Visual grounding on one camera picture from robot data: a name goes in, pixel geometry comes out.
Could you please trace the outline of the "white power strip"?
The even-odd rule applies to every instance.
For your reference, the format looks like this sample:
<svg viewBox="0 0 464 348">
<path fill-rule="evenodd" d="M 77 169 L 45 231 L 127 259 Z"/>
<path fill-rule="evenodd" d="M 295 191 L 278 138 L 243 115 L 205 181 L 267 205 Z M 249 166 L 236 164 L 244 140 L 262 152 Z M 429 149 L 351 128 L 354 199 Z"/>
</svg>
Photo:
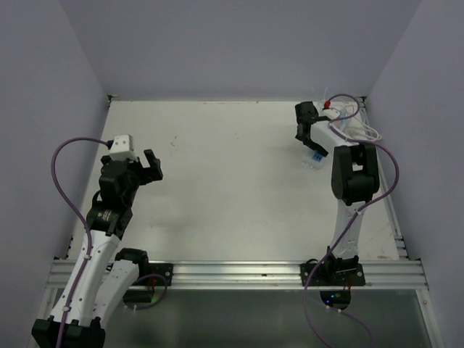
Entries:
<svg viewBox="0 0 464 348">
<path fill-rule="evenodd" d="M 301 156 L 302 163 L 311 170 L 323 169 L 330 159 L 330 156 L 324 157 L 318 152 L 305 152 Z"/>
</svg>

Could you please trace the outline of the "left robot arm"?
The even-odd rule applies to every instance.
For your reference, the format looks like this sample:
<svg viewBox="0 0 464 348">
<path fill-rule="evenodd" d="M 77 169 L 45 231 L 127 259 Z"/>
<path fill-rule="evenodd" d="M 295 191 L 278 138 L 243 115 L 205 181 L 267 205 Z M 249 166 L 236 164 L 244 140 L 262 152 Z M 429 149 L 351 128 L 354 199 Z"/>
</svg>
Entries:
<svg viewBox="0 0 464 348">
<path fill-rule="evenodd" d="M 102 157 L 80 254 L 50 315 L 32 327 L 39 347 L 103 347 L 105 328 L 127 290 L 151 277 L 144 250 L 118 248 L 138 189 L 163 178 L 160 159 L 151 149 L 144 155 L 148 167 L 138 157 Z"/>
</svg>

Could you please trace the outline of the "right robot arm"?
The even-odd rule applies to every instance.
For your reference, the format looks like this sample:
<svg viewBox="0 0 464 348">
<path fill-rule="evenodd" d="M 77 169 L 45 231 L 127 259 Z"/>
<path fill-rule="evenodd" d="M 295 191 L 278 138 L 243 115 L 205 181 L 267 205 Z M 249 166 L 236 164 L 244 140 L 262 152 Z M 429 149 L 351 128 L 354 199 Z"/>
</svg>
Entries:
<svg viewBox="0 0 464 348">
<path fill-rule="evenodd" d="M 329 117 L 322 116 L 311 101 L 295 106 L 296 139 L 319 160 L 332 156 L 331 190 L 337 200 L 336 225 L 322 262 L 302 263 L 302 284 L 308 286 L 364 286 L 358 242 L 362 208 L 380 188 L 376 149 L 335 133 Z"/>
</svg>

